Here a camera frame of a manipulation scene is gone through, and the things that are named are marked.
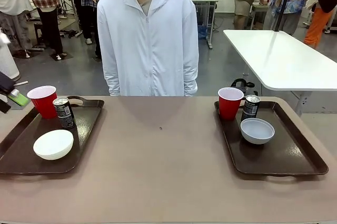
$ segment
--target tray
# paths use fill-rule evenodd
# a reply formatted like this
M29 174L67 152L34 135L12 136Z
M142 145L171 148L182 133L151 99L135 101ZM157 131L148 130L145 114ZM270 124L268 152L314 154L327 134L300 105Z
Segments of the tray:
M219 102L215 102L219 115ZM326 163L276 102L261 101L257 118L268 121L275 135L264 145L247 142L241 135L243 106L236 119L222 121L218 116L234 167L244 174L266 176L314 176L326 174Z
M34 142L44 133L62 127L58 118L42 119L33 108L0 143L0 174L66 173L78 164L104 101L86 100L79 96L68 96L68 99L83 102L82 105L71 104L76 120L76 127L69 129L74 136L71 151L65 157L53 161L44 160L35 154Z

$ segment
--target bowl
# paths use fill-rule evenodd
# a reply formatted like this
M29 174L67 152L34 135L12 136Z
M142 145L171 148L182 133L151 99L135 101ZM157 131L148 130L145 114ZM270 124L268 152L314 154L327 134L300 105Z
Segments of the bowl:
M73 147L74 137L70 131L54 130L39 137L33 146L34 152L45 160L64 157Z
M269 142L275 134L275 130L272 125L257 118L243 120L240 127L244 139L253 144L265 144Z

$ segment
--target red plastic cup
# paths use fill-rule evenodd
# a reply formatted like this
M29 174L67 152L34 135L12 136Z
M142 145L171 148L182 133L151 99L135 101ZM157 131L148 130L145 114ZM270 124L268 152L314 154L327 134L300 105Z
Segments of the red plastic cup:
M57 99L56 88L53 86L41 86L28 92L27 97L30 98L44 119L56 117L56 111L53 101Z
M219 95L219 112L223 120L234 120L240 107L244 94L236 88L226 87L220 89Z

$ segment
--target can top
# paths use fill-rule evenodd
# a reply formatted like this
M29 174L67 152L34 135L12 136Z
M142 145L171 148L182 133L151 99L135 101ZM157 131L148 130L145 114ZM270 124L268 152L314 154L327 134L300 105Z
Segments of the can top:
M53 105L63 105L69 101L68 98L57 98L53 101Z
M255 95L247 95L246 100L251 102L251 103L259 103L261 99L258 96L255 96Z

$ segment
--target black can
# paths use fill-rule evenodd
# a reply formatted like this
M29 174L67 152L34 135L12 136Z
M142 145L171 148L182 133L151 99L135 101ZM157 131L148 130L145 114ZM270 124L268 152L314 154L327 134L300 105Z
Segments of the black can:
M57 98L53 101L53 105L62 127L65 129L73 128L75 126L75 117L69 99Z
M241 121L248 118L256 118L259 105L260 105L260 98L258 96L255 95L246 96Z

